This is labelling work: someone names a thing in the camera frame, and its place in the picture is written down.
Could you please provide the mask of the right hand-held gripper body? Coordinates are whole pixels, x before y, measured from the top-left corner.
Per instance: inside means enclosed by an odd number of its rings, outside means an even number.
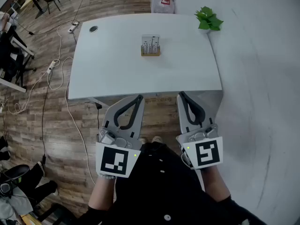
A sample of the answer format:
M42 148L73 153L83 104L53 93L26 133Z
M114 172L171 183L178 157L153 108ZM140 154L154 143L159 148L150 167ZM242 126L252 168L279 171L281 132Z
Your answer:
M176 137L182 151L181 159L191 170L204 169L223 162L223 138L217 124Z

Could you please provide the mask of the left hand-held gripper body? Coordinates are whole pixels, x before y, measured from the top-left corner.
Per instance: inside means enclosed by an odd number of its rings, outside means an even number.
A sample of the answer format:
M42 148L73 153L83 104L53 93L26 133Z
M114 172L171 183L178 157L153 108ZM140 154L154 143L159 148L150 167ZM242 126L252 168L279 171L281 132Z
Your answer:
M96 143L98 175L128 178L141 154L142 142L136 132L101 127Z

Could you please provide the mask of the white printed table card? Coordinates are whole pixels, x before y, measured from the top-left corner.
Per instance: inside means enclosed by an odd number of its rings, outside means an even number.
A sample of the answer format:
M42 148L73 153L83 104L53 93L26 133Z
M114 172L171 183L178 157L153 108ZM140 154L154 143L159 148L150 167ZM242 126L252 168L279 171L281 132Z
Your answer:
M142 45L141 46L160 46L159 35L142 35Z

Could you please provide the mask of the person's right forearm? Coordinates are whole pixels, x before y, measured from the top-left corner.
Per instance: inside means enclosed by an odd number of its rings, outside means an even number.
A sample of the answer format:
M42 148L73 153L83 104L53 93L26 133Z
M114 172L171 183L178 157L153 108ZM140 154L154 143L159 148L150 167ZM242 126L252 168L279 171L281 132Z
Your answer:
M231 196L216 165L201 169L205 192L216 202Z

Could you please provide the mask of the person's left forearm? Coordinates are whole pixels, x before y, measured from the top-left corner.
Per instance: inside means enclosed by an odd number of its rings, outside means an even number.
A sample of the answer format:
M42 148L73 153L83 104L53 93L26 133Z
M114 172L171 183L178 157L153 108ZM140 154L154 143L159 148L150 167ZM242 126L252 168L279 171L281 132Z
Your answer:
M95 210L109 210L113 205L115 179L98 177L88 206Z

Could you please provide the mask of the person's black clothing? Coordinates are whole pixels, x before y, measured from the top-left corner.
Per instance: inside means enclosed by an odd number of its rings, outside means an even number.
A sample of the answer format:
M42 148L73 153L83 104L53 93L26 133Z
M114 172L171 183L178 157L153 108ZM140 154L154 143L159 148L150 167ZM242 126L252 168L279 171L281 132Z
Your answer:
M202 175L163 143L144 144L130 176L114 179L109 210L88 206L75 225L266 225L231 196L216 202Z

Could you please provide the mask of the white table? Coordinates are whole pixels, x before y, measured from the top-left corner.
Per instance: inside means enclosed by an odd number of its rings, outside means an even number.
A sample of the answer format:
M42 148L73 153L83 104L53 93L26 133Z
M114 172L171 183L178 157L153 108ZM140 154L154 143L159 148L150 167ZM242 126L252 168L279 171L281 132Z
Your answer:
M84 22L72 63L69 99L187 94L216 105L222 85L208 36L193 16L129 14ZM98 26L94 33L89 28ZM142 57L142 35L159 35L158 57Z

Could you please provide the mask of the white power strip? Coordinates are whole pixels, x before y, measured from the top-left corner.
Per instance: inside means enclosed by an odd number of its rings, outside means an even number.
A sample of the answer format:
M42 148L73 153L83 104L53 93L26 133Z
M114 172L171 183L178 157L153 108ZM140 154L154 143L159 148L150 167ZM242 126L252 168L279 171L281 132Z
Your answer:
M51 63L50 63L50 65L49 65L49 67L48 67L48 69L47 69L47 74L50 74L51 72L52 72L52 70L53 70L53 68L54 67L56 67L56 66L58 66L60 64L60 60L59 59L54 59Z
M72 26L69 28L68 33L74 33L74 30L77 28L77 26L80 24L79 21L72 21Z

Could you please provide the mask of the black stool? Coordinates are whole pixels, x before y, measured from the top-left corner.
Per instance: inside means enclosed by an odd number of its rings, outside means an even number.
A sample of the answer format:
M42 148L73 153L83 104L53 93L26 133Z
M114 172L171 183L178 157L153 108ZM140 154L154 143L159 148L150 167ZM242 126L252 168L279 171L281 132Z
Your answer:
M64 225L74 225L77 221L77 217L69 209L58 203L54 203L51 208L39 216L37 220L42 222L51 214L54 214L57 217L57 220L53 225L60 225L61 223Z

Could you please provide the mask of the green potted plant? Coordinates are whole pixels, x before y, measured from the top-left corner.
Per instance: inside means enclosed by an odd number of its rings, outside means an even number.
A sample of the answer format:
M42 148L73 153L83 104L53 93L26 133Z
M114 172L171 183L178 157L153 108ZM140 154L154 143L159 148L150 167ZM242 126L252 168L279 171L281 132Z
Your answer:
M211 31L220 31L224 21L217 18L216 13L210 7L201 7L200 11L194 14L199 21L198 30L201 33L207 34Z

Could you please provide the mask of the white desk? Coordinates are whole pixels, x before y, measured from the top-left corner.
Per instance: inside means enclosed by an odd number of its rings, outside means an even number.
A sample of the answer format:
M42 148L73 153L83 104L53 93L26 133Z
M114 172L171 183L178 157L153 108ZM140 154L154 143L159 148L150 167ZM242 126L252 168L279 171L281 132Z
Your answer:
M0 78L0 84L3 84L5 86L7 86L7 87L10 87L10 88L12 88L14 90L20 91L22 93L26 93L26 91L27 91L25 88L23 88L21 86L18 86L16 84L12 83L12 82L8 82L8 81L6 81L6 80L4 80L2 78Z

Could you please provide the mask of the grey cloth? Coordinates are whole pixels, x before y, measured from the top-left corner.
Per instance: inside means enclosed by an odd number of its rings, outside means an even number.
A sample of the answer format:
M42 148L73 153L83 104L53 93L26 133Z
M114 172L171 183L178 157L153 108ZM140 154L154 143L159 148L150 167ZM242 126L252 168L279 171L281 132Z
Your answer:
M0 195L0 220L16 220L16 215L26 215L33 211L29 198L20 188L13 190L12 196Z

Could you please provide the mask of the clear water bottle red label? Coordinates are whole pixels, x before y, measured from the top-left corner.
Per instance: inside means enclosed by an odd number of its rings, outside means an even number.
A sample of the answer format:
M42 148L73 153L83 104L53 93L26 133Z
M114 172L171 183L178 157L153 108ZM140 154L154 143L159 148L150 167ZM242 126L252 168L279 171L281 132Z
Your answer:
M155 13L162 14L173 14L174 13L174 2L173 0L161 0L154 9Z

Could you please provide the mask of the black headset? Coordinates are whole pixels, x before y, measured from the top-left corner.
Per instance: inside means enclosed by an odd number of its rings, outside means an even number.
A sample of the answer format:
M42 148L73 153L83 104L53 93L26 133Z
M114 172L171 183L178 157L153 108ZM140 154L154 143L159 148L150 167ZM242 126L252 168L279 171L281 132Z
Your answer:
M0 195L10 197L13 194L12 190L13 189L10 182L4 182L0 184Z

